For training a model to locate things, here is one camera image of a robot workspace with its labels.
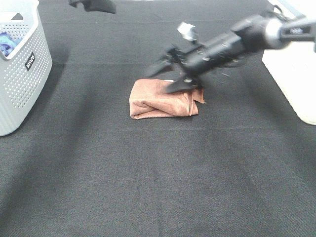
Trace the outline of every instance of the perforated basket wall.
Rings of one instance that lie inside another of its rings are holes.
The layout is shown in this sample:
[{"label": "perforated basket wall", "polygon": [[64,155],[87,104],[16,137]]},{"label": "perforated basket wall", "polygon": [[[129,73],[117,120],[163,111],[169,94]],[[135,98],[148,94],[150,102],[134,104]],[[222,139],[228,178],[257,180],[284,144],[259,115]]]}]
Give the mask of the perforated basket wall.
[{"label": "perforated basket wall", "polygon": [[0,31],[7,32],[13,39],[23,39],[7,57],[3,54],[0,57],[0,136],[13,132],[21,125],[37,100],[52,66],[37,11],[39,2],[5,1],[16,4],[17,8],[23,2],[24,9],[15,9],[22,12],[23,20],[0,22]]}]

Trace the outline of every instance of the cloth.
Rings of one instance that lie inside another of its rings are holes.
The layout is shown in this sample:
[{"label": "cloth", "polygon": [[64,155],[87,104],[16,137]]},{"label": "cloth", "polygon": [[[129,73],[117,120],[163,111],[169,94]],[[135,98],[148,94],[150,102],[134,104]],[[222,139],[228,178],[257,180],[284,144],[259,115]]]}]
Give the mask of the cloth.
[{"label": "cloth", "polygon": [[196,101],[204,103],[203,89],[168,94],[164,88],[169,83],[160,79],[137,80],[129,97],[130,116],[144,119],[197,115]]},{"label": "cloth", "polygon": [[12,39],[7,32],[0,33],[0,50],[7,57],[15,47],[21,42],[22,38]]}]

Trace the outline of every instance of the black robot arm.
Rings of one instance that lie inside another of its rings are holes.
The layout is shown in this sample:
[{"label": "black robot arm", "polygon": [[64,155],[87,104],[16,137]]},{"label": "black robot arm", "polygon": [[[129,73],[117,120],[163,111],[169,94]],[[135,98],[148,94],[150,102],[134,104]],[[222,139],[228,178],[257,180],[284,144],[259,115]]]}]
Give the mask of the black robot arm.
[{"label": "black robot arm", "polygon": [[265,49],[282,49],[292,41],[316,43],[316,20],[306,17],[291,20],[282,13],[270,12],[266,15],[250,16],[233,25],[229,32],[206,43],[198,43],[194,27],[187,29],[188,26],[191,25],[182,23],[178,31],[192,42],[193,48],[182,52],[176,46],[172,46],[147,71],[147,76],[154,77],[172,71],[174,63],[179,64],[184,76],[166,88],[168,93],[201,87],[199,75],[249,53]]}]

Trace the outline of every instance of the black table surface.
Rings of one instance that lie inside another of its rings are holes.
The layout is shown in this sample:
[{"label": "black table surface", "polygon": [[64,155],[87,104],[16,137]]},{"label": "black table surface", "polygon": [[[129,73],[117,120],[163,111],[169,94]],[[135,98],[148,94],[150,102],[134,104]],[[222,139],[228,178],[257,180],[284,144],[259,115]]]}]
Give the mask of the black table surface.
[{"label": "black table surface", "polygon": [[315,236],[316,126],[262,53],[204,75],[197,116],[129,117],[150,63],[170,43],[190,47],[182,21],[206,41],[267,2],[114,2],[117,14],[39,1],[53,66],[21,127],[0,138],[0,236]]}]

